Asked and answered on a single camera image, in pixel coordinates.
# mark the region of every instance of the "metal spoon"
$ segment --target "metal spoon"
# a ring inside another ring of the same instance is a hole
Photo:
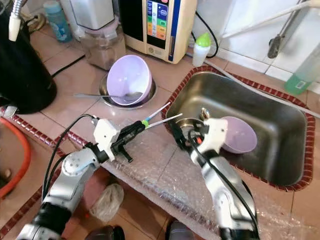
[[[138,98],[141,97],[143,93],[136,91],[136,92],[129,92],[123,96],[114,96],[114,95],[98,95],[98,94],[86,94],[86,93],[75,93],[73,96],[77,98],[120,98],[125,100],[126,102],[134,102]]]

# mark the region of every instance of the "stainless steel sink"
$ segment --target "stainless steel sink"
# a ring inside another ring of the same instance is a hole
[[[258,143],[253,151],[233,154],[221,150],[230,163],[277,186],[290,186],[302,178],[307,128],[302,112],[205,71],[191,77],[166,117],[183,113],[180,118],[199,118],[202,107],[213,118],[234,116],[255,130]]]

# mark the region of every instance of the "floor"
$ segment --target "floor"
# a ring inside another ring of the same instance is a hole
[[[52,74],[61,67],[72,62],[74,59],[78,58],[83,54],[81,46],[73,41],[71,43],[62,44],[57,43],[55,36],[53,35],[49,26],[46,26],[41,31],[35,32],[31,36],[31,42],[34,48],[38,51],[41,56],[42,61],[45,66],[48,68],[49,72]],[[186,75],[190,70],[190,63],[192,59],[185,56],[182,61],[188,64],[179,64],[177,66],[170,65],[164,62],[160,62],[154,58],[146,58],[146,61],[150,67],[152,74],[158,78],[165,78],[166,82],[159,82],[158,86],[158,97],[159,100],[157,105],[163,103],[171,95],[172,91],[175,90],[178,83],[181,81],[180,75]],[[275,78],[266,76],[259,72],[244,68],[240,65],[228,62],[221,58],[212,58],[211,61],[219,66],[220,68],[242,76],[244,78],[251,79],[258,83],[267,85],[279,91],[284,91],[283,82]],[[78,79],[84,85],[79,86],[73,75],[75,73],[80,73],[81,77]],[[59,100],[55,101],[50,109],[45,109],[42,112],[31,115],[21,115],[24,120],[29,122],[32,125],[37,125],[37,128],[46,133],[50,138],[55,139],[70,122],[82,113],[96,113],[100,111],[104,115],[111,115],[112,112],[106,113],[104,104],[100,101],[85,99],[81,102],[81,105],[74,101],[70,96],[72,92],[88,92],[88,93],[97,93],[98,86],[95,85],[96,80],[101,79],[104,76],[104,72],[98,68],[86,64],[85,60],[80,61],[77,65],[71,67],[63,74],[57,76],[55,79],[61,94]],[[298,98],[306,103],[308,107],[315,112],[320,113],[320,96],[314,92],[306,91],[305,93],[298,96]],[[68,104],[69,108],[64,109],[64,106]],[[148,112],[144,110],[139,110],[137,113],[133,113],[133,118],[139,116],[147,116]],[[84,127],[88,125],[81,125],[81,127],[75,128],[75,132],[80,136],[91,140],[90,133],[92,129],[90,127]],[[314,145],[314,167],[313,167],[313,180],[311,184],[298,192],[281,192],[277,191],[272,187],[269,187],[266,184],[262,184],[258,181],[250,181],[252,178],[247,174],[242,174],[241,177],[245,181],[248,180],[249,187],[252,189],[257,189],[256,191],[261,194],[267,195],[273,201],[279,203],[283,208],[288,210],[292,216],[297,216],[303,219],[303,224],[310,226],[306,232],[306,238],[308,240],[319,240],[320,239],[320,120],[316,120],[316,131],[315,131],[315,145]],[[163,131],[159,129],[156,131],[157,134],[167,138],[168,136]],[[41,185],[43,174],[40,168],[45,166],[45,161],[47,160],[50,151],[38,143],[30,140],[32,147],[34,148],[35,153],[37,153],[37,160],[34,161],[34,169],[32,172],[32,179],[36,179],[36,184],[31,184],[29,181],[27,185],[34,187],[35,189]],[[2,152],[0,151],[0,164],[2,158]],[[14,149],[14,152],[17,154],[16,159],[21,157],[20,150],[18,148]],[[30,194],[28,188],[24,189],[25,198]],[[4,210],[7,210],[8,205],[4,205],[3,202],[0,203],[0,213],[3,213]],[[29,212],[30,215],[25,216],[24,221],[29,221],[37,212],[37,205],[31,209]],[[0,214],[0,226],[6,221],[7,218],[3,217],[3,214]],[[164,239],[164,229],[168,222],[168,216],[163,210],[159,207],[148,202],[144,197],[140,196],[136,192],[131,190],[126,190],[126,197],[121,206],[120,211],[115,216],[115,218],[108,222],[108,224],[119,224],[123,226],[125,232],[130,233],[128,239]],[[88,217],[83,219],[81,224],[78,226],[75,235],[72,235],[70,239],[77,239],[77,235],[85,236],[89,231],[96,228],[97,226],[102,226],[107,223],[99,222],[93,217]],[[21,224],[17,225],[17,229],[13,229],[9,235],[6,236],[6,240],[13,239],[13,236],[19,232],[18,227],[21,229]]]

